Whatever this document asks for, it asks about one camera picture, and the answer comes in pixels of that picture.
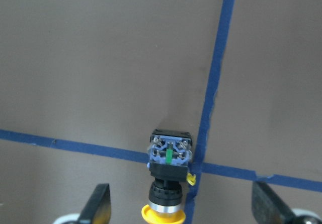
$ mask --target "gray wall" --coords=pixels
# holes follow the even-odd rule
[[[0,0],[0,128],[140,152],[155,127],[196,139],[221,3]],[[235,1],[205,161],[322,181],[321,4]],[[101,182],[111,223],[143,223],[152,181],[144,164],[4,140],[0,177],[0,222],[35,224]],[[320,193],[273,188],[322,215]],[[194,223],[255,223],[250,196],[204,174]]]

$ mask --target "blue painter's tape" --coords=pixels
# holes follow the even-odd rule
[[[253,170],[245,170],[234,167],[228,167],[223,165],[202,164],[202,172],[213,175],[221,175],[226,177],[232,177],[243,180],[251,180],[254,181],[257,179],[256,172]]]
[[[306,180],[283,175],[272,175],[269,177],[262,177],[257,176],[254,170],[245,170],[229,166],[203,163],[202,172],[207,174],[221,175],[250,181],[263,180],[269,184],[322,192],[322,182],[319,181]]]
[[[190,166],[190,170],[197,176],[197,182],[195,186],[190,187],[187,194],[185,213],[185,224],[191,224],[194,213],[194,198],[198,194],[199,183],[202,173],[202,163],[205,158],[208,130],[210,127],[210,118],[214,107],[214,98],[218,90],[220,69],[223,54],[227,44],[230,20],[232,15],[234,0],[223,0],[220,13],[219,25],[217,30],[217,36],[215,41],[215,47],[212,56],[212,62],[208,77],[208,85],[206,89],[205,101],[202,109],[202,115],[200,120],[197,145],[194,154],[193,164]]]
[[[85,154],[93,154],[111,158],[117,158],[122,160],[134,161],[139,163],[146,163],[148,161],[148,155],[141,152],[123,150],[121,148],[107,147],[96,144],[61,140],[50,137],[35,136],[26,133],[19,133],[0,129],[0,139],[26,143],[30,145],[43,146],[55,148],[58,150],[66,150],[72,152],[79,152]],[[226,176],[231,178],[238,178],[243,180],[264,180],[269,184],[282,185],[287,187],[293,187],[304,190],[322,192],[322,182],[306,180],[300,178],[294,178],[282,175],[272,175],[270,177],[257,176],[253,170],[245,170],[235,167],[216,165],[210,163],[203,163],[202,165],[192,165],[193,171],[201,171],[207,174]],[[197,180],[200,181],[201,175],[197,176]],[[187,202],[191,208],[194,207],[194,202]]]
[[[107,147],[96,144],[68,141],[49,137],[35,136],[31,134],[0,130],[0,138],[31,145],[50,147],[59,150],[67,150],[85,154],[100,155],[105,157],[129,160],[139,163],[147,163],[148,155],[145,153],[123,150],[121,148]]]

